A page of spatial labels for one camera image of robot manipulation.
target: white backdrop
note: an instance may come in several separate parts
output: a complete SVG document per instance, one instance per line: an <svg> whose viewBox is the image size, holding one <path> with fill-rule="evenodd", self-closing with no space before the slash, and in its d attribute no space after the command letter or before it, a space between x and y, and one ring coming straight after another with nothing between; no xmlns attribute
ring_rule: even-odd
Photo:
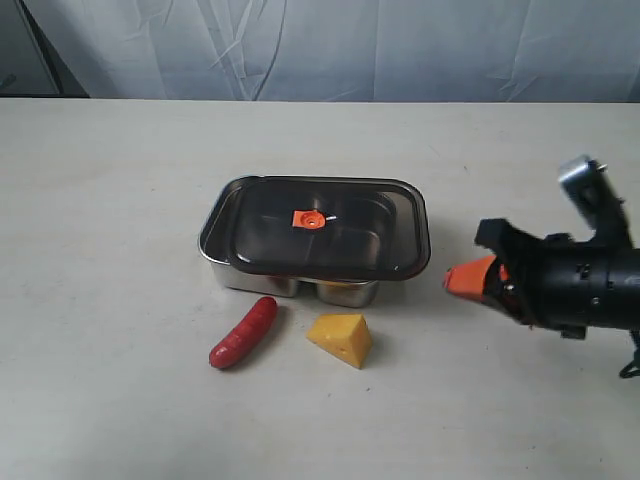
<svg viewBox="0 0 640 480"><path fill-rule="evenodd" d="M94 97L640 99L637 0L25 0Z"/></svg>

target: food container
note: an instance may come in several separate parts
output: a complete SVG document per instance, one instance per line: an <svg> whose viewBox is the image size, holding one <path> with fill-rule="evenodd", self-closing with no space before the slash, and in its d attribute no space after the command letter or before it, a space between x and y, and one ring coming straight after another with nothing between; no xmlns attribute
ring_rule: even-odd
<svg viewBox="0 0 640 480"><path fill-rule="evenodd" d="M417 275L430 256L422 196L379 179L239 178L199 247L226 287L292 297L309 282L321 300L354 308L373 300L380 280Z"/></svg>

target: toy sausage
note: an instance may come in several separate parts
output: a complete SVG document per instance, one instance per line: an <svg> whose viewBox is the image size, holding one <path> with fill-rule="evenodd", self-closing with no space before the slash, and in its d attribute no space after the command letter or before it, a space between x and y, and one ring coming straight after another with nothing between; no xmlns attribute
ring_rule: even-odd
<svg viewBox="0 0 640 480"><path fill-rule="evenodd" d="M209 354L215 368L228 368L246 357L267 334L278 312L278 304L271 297L262 297L229 334Z"/></svg>

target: white table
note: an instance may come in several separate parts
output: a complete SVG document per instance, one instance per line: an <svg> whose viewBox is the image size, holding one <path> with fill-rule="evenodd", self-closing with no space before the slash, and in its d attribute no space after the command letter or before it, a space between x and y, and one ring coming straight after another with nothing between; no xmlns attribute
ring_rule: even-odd
<svg viewBox="0 0 640 480"><path fill-rule="evenodd" d="M483 217L586 238L556 183L584 152L640 236L639 125L632 105L0 100L0 478L638 478L627 335L530 332L441 281L486 253ZM311 293L243 368L209 367L257 295L218 286L196 236L249 173L423 192L432 260L365 310L365 369L304 338L341 310Z"/></svg>

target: container lid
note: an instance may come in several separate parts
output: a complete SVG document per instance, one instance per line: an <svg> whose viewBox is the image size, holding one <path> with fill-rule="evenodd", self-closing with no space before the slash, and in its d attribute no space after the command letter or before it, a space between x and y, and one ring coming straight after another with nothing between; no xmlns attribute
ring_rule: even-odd
<svg viewBox="0 0 640 480"><path fill-rule="evenodd" d="M261 177L239 197L227 245L242 272L404 280L429 261L424 200L407 183Z"/></svg>

